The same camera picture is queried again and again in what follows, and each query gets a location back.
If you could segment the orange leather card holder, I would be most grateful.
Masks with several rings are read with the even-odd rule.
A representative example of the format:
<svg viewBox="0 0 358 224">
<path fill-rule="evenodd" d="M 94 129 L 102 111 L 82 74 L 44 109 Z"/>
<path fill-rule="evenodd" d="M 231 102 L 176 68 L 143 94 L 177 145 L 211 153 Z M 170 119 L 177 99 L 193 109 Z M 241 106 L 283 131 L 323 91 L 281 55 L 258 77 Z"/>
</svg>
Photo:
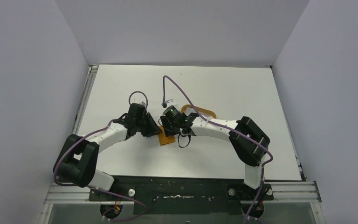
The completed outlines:
<svg viewBox="0 0 358 224">
<path fill-rule="evenodd" d="M 168 144 L 176 142 L 174 136 L 166 137 L 164 128 L 162 126 L 159 126 L 159 128 L 161 130 L 161 133 L 158 134 L 158 140 L 159 140 L 159 144 L 161 146 L 168 145 Z"/>
</svg>

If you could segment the credit card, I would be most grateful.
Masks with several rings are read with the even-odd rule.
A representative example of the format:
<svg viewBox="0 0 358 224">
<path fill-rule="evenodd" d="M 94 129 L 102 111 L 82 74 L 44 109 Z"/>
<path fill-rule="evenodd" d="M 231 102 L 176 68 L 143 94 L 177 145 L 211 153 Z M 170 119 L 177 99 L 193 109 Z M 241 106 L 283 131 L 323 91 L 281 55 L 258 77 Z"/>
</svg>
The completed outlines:
<svg viewBox="0 0 358 224">
<path fill-rule="evenodd" d="M 187 108 L 185 109 L 185 114 L 186 114 L 186 115 L 190 115 L 191 113 L 197 114 L 197 112 L 194 110 L 194 108 L 192 108 L 192 107 L 187 107 Z"/>
</svg>

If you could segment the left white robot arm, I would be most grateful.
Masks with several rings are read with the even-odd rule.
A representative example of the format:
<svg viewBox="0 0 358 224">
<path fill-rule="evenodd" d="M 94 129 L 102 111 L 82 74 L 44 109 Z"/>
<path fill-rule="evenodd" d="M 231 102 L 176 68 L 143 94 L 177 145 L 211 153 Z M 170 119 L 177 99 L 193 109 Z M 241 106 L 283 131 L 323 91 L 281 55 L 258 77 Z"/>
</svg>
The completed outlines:
<svg viewBox="0 0 358 224">
<path fill-rule="evenodd" d="M 113 176 L 97 170 L 98 155 L 137 133 L 149 138 L 162 130 L 144 105 L 133 103 L 127 113 L 112 119 L 106 127 L 84 136 L 69 135 L 53 167 L 54 182 L 60 186 L 101 189 L 107 200 L 116 199 L 120 188 L 114 184 Z"/>
</svg>

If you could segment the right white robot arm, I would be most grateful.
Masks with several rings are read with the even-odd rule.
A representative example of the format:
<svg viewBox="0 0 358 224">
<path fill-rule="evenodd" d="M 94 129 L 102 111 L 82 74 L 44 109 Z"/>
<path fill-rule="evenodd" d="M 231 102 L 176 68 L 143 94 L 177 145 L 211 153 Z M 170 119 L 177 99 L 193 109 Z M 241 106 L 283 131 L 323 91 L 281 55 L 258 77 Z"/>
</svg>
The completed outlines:
<svg viewBox="0 0 358 224">
<path fill-rule="evenodd" d="M 270 139 L 251 118 L 244 116 L 240 120 L 221 120 L 195 112 L 186 115 L 172 105 L 166 108 L 159 120 L 167 137 L 207 136 L 230 142 L 245 164 L 244 195 L 256 199 L 262 193 L 262 164 Z"/>
</svg>

